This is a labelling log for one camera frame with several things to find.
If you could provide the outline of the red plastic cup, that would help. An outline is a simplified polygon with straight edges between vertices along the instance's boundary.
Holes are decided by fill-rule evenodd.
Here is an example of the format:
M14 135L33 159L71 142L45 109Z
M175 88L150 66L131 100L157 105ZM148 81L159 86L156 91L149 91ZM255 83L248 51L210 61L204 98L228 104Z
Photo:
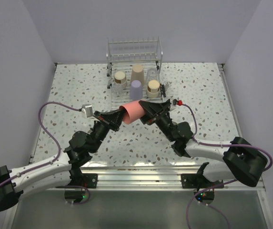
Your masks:
M120 106L120 109L125 111L123 118L123 122L125 124L129 125L145 115L145 111L139 102L140 100L133 101Z

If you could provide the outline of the steel cup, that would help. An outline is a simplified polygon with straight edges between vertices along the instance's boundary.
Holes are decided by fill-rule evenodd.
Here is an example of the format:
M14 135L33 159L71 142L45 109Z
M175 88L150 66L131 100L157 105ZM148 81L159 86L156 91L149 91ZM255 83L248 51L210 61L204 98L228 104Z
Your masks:
M157 98L160 93L160 83L157 80L150 80L147 86L147 96L149 98Z
M117 84L119 84L122 88L127 87L127 78L126 73L122 71L118 71L114 75L114 80Z

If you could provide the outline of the purple plastic cup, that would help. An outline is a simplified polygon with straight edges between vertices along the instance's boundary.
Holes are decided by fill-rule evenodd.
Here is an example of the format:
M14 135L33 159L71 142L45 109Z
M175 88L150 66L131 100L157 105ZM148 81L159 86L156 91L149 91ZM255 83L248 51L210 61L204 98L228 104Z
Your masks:
M134 80L131 82L130 86L130 98L133 101L142 99L142 84L138 80Z

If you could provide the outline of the large clear glass cup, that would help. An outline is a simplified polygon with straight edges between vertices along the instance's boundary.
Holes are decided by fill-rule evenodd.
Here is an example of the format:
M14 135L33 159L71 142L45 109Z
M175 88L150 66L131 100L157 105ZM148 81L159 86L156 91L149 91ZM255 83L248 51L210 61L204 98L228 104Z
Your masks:
M151 80L157 80L158 82L160 81L159 72L156 68L150 68L147 70L145 82L148 84Z

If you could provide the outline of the tan paper cup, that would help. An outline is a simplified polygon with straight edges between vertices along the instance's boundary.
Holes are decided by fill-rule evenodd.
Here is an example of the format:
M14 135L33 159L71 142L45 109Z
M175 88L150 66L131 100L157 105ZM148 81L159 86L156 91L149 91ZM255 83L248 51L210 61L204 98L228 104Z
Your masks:
M139 81L144 86L144 67L141 64L132 66L131 82Z

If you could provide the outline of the small clear glass cup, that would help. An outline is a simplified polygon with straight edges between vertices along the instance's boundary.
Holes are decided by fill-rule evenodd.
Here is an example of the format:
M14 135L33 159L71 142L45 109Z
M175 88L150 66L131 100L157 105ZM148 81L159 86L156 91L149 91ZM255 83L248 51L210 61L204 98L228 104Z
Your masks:
M115 95L120 95L123 93L123 88L122 88L121 84L119 84L119 83L115 83L112 86L112 89L113 89L113 92Z

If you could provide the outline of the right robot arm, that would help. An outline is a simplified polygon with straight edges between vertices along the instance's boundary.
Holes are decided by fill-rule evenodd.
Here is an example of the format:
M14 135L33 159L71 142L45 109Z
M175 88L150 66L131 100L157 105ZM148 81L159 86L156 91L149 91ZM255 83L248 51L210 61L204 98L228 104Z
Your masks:
M172 105L183 105L181 100L167 100L163 103L139 101L144 110L141 122L156 124L172 143L171 147L179 157L202 157L218 161L211 165L204 163L196 175L196 182L207 187L219 179L235 179L242 184L255 187L262 173L271 168L272 157L263 149L255 147L242 137L232 141L204 142L196 139L188 122L175 124L170 117Z

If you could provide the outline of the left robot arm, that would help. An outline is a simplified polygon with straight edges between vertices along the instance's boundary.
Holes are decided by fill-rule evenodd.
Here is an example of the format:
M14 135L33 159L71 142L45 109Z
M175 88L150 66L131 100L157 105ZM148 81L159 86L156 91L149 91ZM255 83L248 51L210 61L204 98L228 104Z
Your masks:
M92 159L110 130L117 132L125 111L94 112L90 133L77 131L63 151L45 160L24 167L0 167L0 212L15 206L19 199L53 187L84 187L80 167Z

